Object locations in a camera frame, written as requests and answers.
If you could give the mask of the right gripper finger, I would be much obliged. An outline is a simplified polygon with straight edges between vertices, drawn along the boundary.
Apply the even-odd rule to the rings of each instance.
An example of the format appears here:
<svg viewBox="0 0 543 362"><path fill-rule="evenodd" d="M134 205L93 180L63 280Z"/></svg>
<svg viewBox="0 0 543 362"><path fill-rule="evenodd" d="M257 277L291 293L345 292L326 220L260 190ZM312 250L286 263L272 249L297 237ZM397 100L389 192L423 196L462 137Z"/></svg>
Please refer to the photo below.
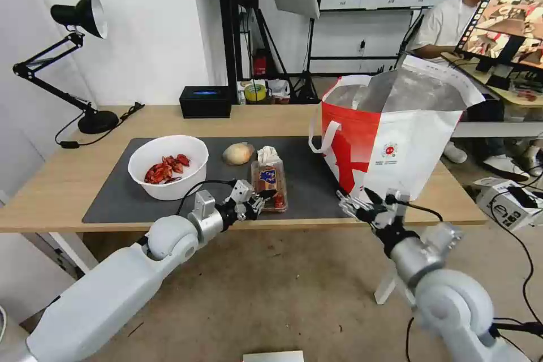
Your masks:
<svg viewBox="0 0 543 362"><path fill-rule="evenodd" d="M368 204L370 209L369 212L373 214L386 213L386 204L384 200L375 192L369 188L365 188L365 193L370 201Z"/></svg>
<svg viewBox="0 0 543 362"><path fill-rule="evenodd" d="M342 191L337 191L337 197L339 207L350 217L366 223L372 223L376 219L377 212L373 204L345 195Z"/></svg>

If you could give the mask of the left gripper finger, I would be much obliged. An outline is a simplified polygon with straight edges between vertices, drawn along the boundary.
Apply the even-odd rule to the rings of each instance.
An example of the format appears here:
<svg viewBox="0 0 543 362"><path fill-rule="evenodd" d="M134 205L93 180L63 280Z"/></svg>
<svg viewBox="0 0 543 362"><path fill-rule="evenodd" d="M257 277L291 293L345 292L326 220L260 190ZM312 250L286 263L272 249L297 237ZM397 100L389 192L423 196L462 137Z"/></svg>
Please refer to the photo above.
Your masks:
<svg viewBox="0 0 543 362"><path fill-rule="evenodd" d="M266 200L249 200L243 203L245 220L255 221L264 209Z"/></svg>
<svg viewBox="0 0 543 362"><path fill-rule="evenodd" d="M276 189L265 189L260 192L253 192L251 198L248 200L250 204L258 204L267 202L270 199L273 199L277 195Z"/></svg>

